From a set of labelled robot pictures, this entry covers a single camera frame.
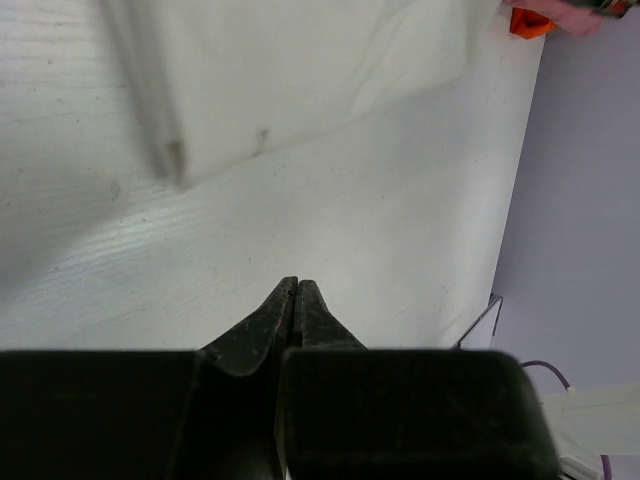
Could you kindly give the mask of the folded orange t shirt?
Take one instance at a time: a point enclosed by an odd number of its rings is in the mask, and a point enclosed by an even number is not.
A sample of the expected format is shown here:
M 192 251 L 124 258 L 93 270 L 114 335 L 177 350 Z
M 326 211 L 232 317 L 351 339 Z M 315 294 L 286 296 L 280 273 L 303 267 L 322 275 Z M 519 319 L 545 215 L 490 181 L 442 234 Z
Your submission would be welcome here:
M 513 8 L 509 32 L 525 40 L 545 36 L 557 28 L 549 18 L 534 11 Z

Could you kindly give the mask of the aluminium frame rail right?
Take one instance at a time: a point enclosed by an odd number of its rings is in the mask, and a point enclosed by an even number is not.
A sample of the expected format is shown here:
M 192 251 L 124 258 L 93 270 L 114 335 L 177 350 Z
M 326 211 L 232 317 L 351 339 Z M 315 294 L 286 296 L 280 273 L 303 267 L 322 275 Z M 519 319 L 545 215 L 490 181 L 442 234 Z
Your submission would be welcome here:
M 487 308 L 454 344 L 455 349 L 488 350 L 495 336 L 503 297 L 491 294 Z

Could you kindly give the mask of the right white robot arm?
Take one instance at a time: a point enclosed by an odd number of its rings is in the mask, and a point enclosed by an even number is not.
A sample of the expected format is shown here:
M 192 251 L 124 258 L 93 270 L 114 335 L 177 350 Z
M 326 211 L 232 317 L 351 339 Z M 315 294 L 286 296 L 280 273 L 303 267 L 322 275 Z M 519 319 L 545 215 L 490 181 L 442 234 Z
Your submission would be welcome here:
M 637 479 L 614 467 L 616 457 L 639 458 L 639 386 L 618 385 L 542 397 L 564 479 Z

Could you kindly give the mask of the white t shirt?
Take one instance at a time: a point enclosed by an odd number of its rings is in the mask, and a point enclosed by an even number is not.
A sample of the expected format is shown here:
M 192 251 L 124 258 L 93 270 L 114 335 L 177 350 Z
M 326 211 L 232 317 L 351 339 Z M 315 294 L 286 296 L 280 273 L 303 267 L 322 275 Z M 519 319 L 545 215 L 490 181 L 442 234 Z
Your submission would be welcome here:
M 496 1 L 104 1 L 159 178 L 184 188 L 463 74 Z

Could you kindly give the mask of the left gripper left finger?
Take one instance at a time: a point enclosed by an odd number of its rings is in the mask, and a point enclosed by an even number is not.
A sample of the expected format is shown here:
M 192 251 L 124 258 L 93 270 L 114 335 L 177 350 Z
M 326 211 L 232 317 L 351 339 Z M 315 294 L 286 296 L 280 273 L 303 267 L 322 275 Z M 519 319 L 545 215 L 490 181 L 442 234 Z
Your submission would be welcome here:
M 224 374 L 232 377 L 254 375 L 278 342 L 288 342 L 297 287 L 297 277 L 281 279 L 254 312 L 199 352 Z

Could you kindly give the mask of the folded red t shirt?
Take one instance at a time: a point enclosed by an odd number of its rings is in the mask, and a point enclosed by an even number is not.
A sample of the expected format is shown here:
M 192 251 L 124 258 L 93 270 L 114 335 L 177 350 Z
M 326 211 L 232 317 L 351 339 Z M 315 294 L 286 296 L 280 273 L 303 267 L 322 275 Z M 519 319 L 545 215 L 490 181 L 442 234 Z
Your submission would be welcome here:
M 534 11 L 549 18 L 557 28 L 573 35 L 595 33 L 604 19 L 587 8 L 570 5 L 567 1 L 557 0 L 506 0 L 503 6 Z

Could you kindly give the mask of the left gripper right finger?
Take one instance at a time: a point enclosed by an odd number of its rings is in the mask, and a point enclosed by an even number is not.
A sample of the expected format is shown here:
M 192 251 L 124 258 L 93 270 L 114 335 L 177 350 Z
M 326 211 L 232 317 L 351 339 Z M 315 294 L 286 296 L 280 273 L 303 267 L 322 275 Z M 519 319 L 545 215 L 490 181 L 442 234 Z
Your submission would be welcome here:
M 319 286 L 313 280 L 302 280 L 298 284 L 292 345 L 320 349 L 366 349 L 329 311 Z

